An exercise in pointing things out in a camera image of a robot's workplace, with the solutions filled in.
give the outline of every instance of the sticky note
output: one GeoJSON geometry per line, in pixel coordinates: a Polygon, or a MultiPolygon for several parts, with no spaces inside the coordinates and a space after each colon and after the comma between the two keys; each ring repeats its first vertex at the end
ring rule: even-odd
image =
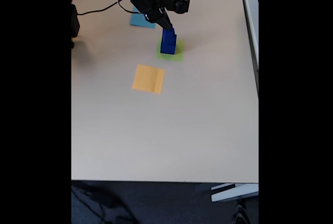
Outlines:
{"type": "Polygon", "coordinates": [[[168,61],[183,61],[183,53],[184,53],[184,41],[178,40],[176,41],[176,51],[174,55],[170,54],[163,54],[161,53],[161,41],[162,38],[159,39],[157,50],[156,50],[156,57],[158,59],[164,59],[168,61]]]}
{"type": "Polygon", "coordinates": [[[138,64],[132,89],[161,94],[164,69],[138,64]]]}
{"type": "MultiPolygon", "coordinates": [[[[134,12],[139,12],[137,8],[133,8],[134,12]]],[[[134,26],[140,26],[140,27],[145,27],[145,28],[152,28],[154,29],[156,24],[155,23],[150,23],[146,21],[145,16],[143,14],[132,14],[131,16],[131,21],[130,25],[134,26]]]]}

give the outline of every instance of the blue block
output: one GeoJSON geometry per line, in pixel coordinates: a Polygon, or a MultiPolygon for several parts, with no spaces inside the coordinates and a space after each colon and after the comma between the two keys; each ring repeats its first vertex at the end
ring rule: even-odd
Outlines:
{"type": "MultiPolygon", "coordinates": [[[[139,11],[137,10],[137,8],[134,7],[133,12],[139,12],[139,11]]],[[[154,29],[156,26],[155,23],[148,22],[143,14],[132,14],[130,25],[151,28],[151,29],[154,29]]]]}
{"type": "Polygon", "coordinates": [[[163,29],[162,41],[161,41],[161,53],[174,55],[176,52],[176,40],[174,28],[171,30],[163,29]]]}

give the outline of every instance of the table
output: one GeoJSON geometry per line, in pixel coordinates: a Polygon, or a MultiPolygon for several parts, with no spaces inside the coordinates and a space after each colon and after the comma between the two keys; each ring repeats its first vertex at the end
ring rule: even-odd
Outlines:
{"type": "MultiPolygon", "coordinates": [[[[73,3],[83,13],[114,1],[73,3]]],[[[119,6],[79,16],[72,180],[258,183],[258,94],[242,0],[191,0],[189,13],[168,14],[185,41],[183,62],[157,59],[162,29],[129,25],[119,6]],[[131,89],[138,64],[165,70],[160,95],[131,89]]]]}

